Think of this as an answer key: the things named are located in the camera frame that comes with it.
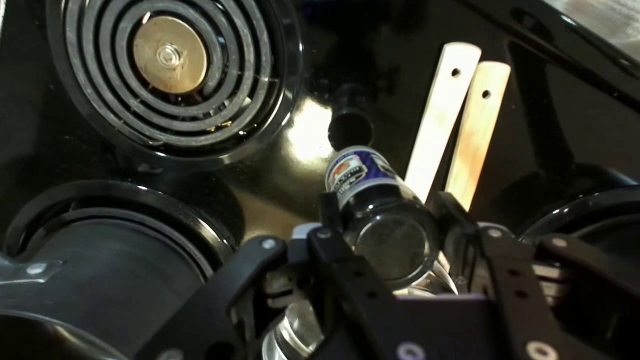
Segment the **metal screw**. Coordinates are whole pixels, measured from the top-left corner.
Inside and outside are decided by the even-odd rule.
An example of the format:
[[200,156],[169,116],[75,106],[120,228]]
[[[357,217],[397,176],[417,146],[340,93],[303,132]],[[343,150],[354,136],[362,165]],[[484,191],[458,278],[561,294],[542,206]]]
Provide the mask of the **metal screw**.
[[489,231],[487,231],[487,233],[489,234],[489,236],[491,236],[492,238],[499,238],[502,236],[502,231],[498,230],[498,229],[489,229]]
[[527,355],[533,360],[558,360],[558,352],[542,341],[530,341],[525,349]]
[[567,243],[565,239],[560,239],[560,238],[553,238],[551,239],[551,243],[554,244],[557,247],[566,247]]
[[276,247],[276,245],[278,245],[278,243],[274,240],[274,239],[265,239],[262,241],[262,248],[263,249],[273,249],[274,247]]
[[411,341],[398,345],[396,354],[400,360],[425,360],[427,358],[422,346]]
[[330,238],[331,237],[331,230],[326,229],[326,228],[318,230],[318,237],[320,239],[328,239],[328,238]]
[[27,274],[38,275],[38,274],[41,274],[46,269],[47,269],[47,264],[45,263],[31,264],[27,267]]
[[184,354],[176,348],[170,348],[161,352],[156,360],[184,360]]
[[156,58],[158,59],[160,65],[166,67],[167,69],[175,68],[176,66],[178,66],[178,64],[180,64],[181,60],[180,51],[178,51],[178,49],[171,44],[161,46],[160,49],[158,49],[158,51],[156,52]]

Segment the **coil burner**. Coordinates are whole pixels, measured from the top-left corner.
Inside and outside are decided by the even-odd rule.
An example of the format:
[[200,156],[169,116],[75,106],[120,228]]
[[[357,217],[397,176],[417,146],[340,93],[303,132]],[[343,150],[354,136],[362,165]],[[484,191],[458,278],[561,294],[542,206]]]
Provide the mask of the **coil burner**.
[[265,126],[291,72],[285,63],[297,66],[273,2],[66,0],[60,33],[102,122],[163,154],[228,152]]

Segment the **wooden stick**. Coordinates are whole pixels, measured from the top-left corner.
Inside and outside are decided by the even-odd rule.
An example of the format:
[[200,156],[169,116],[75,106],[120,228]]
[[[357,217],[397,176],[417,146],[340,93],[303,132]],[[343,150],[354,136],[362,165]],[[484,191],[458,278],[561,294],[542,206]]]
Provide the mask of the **wooden stick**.
[[404,182],[425,202],[482,51],[464,42],[445,44],[431,84]]
[[505,63],[482,61],[471,81],[445,187],[467,211],[476,192],[510,73],[511,67]]

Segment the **burner center disc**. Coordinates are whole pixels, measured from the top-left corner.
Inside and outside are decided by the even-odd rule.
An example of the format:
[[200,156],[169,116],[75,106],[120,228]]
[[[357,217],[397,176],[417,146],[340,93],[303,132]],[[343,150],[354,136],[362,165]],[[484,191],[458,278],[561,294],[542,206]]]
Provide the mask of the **burner center disc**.
[[133,40],[133,57],[153,87],[171,94],[194,90],[207,72],[202,40],[175,17],[154,17],[140,26]]

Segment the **black stovetop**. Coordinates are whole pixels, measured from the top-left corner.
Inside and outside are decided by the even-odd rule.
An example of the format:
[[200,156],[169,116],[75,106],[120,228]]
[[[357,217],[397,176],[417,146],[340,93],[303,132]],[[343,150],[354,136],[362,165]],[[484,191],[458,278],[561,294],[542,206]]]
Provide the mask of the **black stovetop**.
[[[54,185],[121,179],[220,218],[236,238],[287,238],[295,225],[317,218],[333,154],[327,89],[352,81],[354,71],[375,78],[372,146],[403,175],[440,50],[454,41],[513,67],[472,204],[476,220],[521,228],[556,200],[618,186],[603,179],[604,168],[640,179],[635,63],[538,0],[394,0],[382,17],[375,10],[382,0],[295,0],[304,77],[289,120],[255,154],[206,172],[126,166],[65,93],[42,9],[28,3],[8,2],[0,40],[0,231]],[[318,3],[323,11],[310,13]],[[345,4],[365,10],[346,12]],[[446,157],[436,186],[443,185]],[[531,173],[533,183],[517,183]],[[514,216],[506,202],[527,212]]]

